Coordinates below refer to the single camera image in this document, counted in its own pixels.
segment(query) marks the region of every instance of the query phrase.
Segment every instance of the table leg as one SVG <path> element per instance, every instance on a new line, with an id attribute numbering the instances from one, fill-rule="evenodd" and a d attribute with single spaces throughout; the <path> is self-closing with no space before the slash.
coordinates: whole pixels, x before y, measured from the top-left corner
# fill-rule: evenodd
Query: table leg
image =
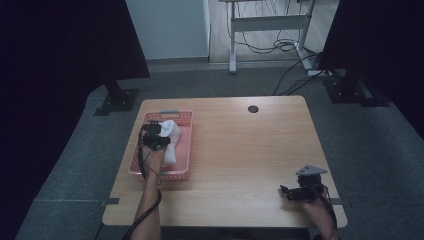
<path id="1" fill-rule="evenodd" d="M 237 72 L 237 61 L 236 61 L 236 49 L 235 49 L 235 31 L 234 31 L 234 19 L 235 19 L 235 3 L 231 2 L 231 45 L 230 45 L 230 73 L 234 74 Z"/>

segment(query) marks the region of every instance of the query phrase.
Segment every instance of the wooden table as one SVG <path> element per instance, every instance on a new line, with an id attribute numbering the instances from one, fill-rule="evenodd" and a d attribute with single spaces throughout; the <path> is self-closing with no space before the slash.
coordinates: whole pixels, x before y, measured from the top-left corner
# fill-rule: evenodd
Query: wooden table
<path id="1" fill-rule="evenodd" d="M 257 113 L 248 107 L 255 105 Z M 190 179 L 160 189 L 162 226 L 313 227 L 280 184 L 297 188 L 306 164 L 329 170 L 305 100 L 300 96 L 146 100 L 141 104 L 103 215 L 106 225 L 131 225 L 143 185 L 128 173 L 144 114 L 193 111 Z M 332 198 L 331 171 L 322 175 Z M 339 227 L 347 225 L 334 206 Z"/>

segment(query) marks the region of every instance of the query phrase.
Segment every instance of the black curtain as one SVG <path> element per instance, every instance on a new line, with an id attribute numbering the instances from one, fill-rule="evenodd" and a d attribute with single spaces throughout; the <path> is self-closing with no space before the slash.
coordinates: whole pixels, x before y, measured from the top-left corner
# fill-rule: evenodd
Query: black curtain
<path id="1" fill-rule="evenodd" d="M 13 239 L 108 75 L 148 78 L 124 0 L 0 0 L 0 219 Z"/>

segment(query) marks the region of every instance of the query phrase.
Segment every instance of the hand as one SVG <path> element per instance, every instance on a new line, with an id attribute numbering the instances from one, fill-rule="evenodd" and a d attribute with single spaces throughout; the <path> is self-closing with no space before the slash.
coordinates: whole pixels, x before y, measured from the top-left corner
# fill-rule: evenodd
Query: hand
<path id="1" fill-rule="evenodd" d="M 165 157 L 166 146 L 154 151 L 146 146 L 143 146 L 143 155 L 147 155 L 147 159 L 144 160 L 144 169 L 147 177 L 151 172 L 159 174 Z"/>
<path id="2" fill-rule="evenodd" d="M 327 190 L 324 189 L 322 196 L 328 202 Z M 339 235 L 335 229 L 333 219 L 328 212 L 324 202 L 317 198 L 312 202 L 308 201 L 299 201 L 300 206 L 309 219 L 315 224 L 321 233 L 323 239 L 339 239 Z"/>

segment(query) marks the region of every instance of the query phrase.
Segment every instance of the black cable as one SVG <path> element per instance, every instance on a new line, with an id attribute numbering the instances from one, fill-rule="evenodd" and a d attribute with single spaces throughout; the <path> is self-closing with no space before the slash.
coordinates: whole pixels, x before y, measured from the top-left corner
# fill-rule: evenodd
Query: black cable
<path id="1" fill-rule="evenodd" d="M 295 64 L 293 64 L 289 69 L 287 69 L 287 71 L 283 74 L 283 76 L 280 78 L 280 81 L 278 82 L 277 87 L 274 90 L 274 93 L 272 94 L 272 96 L 275 96 L 277 94 L 278 89 L 280 88 L 281 82 L 283 81 L 284 76 L 286 76 L 286 74 L 292 70 L 297 64 L 299 64 L 300 62 L 302 62 L 303 60 L 307 59 L 307 58 L 311 58 L 311 57 L 315 57 L 314 55 L 309 55 L 307 57 L 304 57 L 302 59 L 300 59 L 299 61 L 297 61 Z"/>
<path id="2" fill-rule="evenodd" d="M 140 168 L 140 172 L 141 175 L 143 176 L 144 179 L 146 179 L 146 170 L 144 169 L 144 162 L 147 157 L 150 154 L 150 150 L 151 148 L 149 148 L 149 152 L 147 152 L 146 156 L 143 156 L 143 144 L 142 144 L 142 130 L 143 130 L 143 126 L 140 129 L 140 132 L 138 134 L 138 142 L 137 142 L 137 147 L 138 147 L 138 164 L 139 164 L 139 168 Z M 158 176 L 159 180 L 160 180 L 160 184 L 162 183 L 162 180 L 160 179 L 158 173 L 154 172 L 156 174 L 156 176 Z M 147 209 L 143 214 L 140 215 L 140 217 L 137 218 L 137 220 L 134 221 L 134 223 L 131 225 L 131 227 L 127 230 L 127 232 L 125 233 L 124 237 L 122 237 L 122 240 L 127 240 L 130 239 L 131 234 L 134 232 L 134 230 L 137 228 L 137 226 L 144 220 L 146 219 L 155 209 L 157 206 L 159 206 L 159 203 L 162 201 L 162 192 L 158 189 L 158 198 L 156 200 L 156 202 L 149 208 Z"/>
<path id="3" fill-rule="evenodd" d="M 330 193 L 328 192 L 328 188 L 323 185 L 320 184 L 321 187 L 324 187 L 327 190 L 327 195 L 328 195 L 328 201 L 322 196 L 321 193 L 317 192 L 315 190 L 314 187 L 312 187 L 311 185 L 307 184 L 306 182 L 303 182 L 301 180 L 298 180 L 298 182 L 304 186 L 306 186 L 307 188 L 309 188 L 311 191 L 313 191 L 316 195 L 317 198 L 319 198 L 325 205 L 325 207 L 327 208 L 327 212 L 330 214 L 331 219 L 333 220 L 334 223 L 334 229 L 337 231 L 337 218 L 336 218 L 336 214 L 334 213 L 334 209 L 333 209 L 333 205 L 331 204 L 330 201 Z"/>
<path id="4" fill-rule="evenodd" d="M 155 209 L 156 207 L 159 205 L 159 203 L 162 201 L 162 192 L 158 189 L 158 199 L 156 200 L 156 202 L 153 204 L 153 206 L 151 206 L 149 209 L 147 209 L 143 214 L 141 214 L 141 216 L 139 218 L 137 218 L 137 220 L 134 221 L 133 225 L 131 225 L 131 227 L 128 229 L 128 231 L 125 233 L 124 237 L 122 238 L 122 240 L 128 240 L 130 239 L 131 234 L 134 232 L 134 230 L 138 227 L 138 225 L 144 220 L 146 219 L 146 217 L 148 217 Z"/>
<path id="5" fill-rule="evenodd" d="M 237 3 L 237 12 L 239 17 L 241 17 L 241 13 L 240 13 L 240 7 Z M 231 38 L 231 33 L 230 33 L 230 27 L 228 24 L 228 18 L 229 18 L 229 14 L 228 14 L 228 3 L 227 3 L 227 7 L 226 7 L 226 13 L 227 13 L 227 32 L 228 32 L 228 36 Z M 252 52 L 257 53 L 257 54 L 268 54 L 273 52 L 274 50 L 281 50 L 282 52 L 288 52 L 288 51 L 292 51 L 294 49 L 296 49 L 295 43 L 296 41 L 293 39 L 278 39 L 278 37 L 280 36 L 281 31 L 278 33 L 277 36 L 277 40 L 274 42 L 274 47 L 270 47 L 270 48 L 258 48 L 255 46 L 252 46 L 250 44 L 247 43 L 247 39 L 245 36 L 245 32 L 242 32 L 243 35 L 243 39 L 244 39 L 244 43 L 242 42 L 238 42 L 238 41 L 234 41 L 234 43 L 240 44 L 240 45 L 245 45 L 247 46 Z M 284 47 L 286 46 L 291 46 L 291 48 L 289 49 L 284 49 Z"/>
<path id="6" fill-rule="evenodd" d="M 309 83 L 310 81 L 312 81 L 313 79 L 315 79 L 318 75 L 320 75 L 321 73 L 323 73 L 324 71 L 320 71 L 319 73 L 317 73 L 317 74 L 315 74 L 315 75 L 312 75 L 312 76 L 310 76 L 308 79 L 305 79 L 305 80 L 303 80 L 303 79 L 300 79 L 300 80 L 297 80 L 294 84 L 292 84 L 292 85 L 290 85 L 290 87 L 286 90 L 286 91 L 284 91 L 284 92 L 282 92 L 282 93 L 279 93 L 278 95 L 279 96 L 282 96 L 282 95 L 285 95 L 285 96 L 289 96 L 290 94 L 292 94 L 294 91 L 296 91 L 296 90 L 298 90 L 299 88 L 301 88 L 301 87 L 303 87 L 303 86 L 305 86 L 307 83 Z"/>

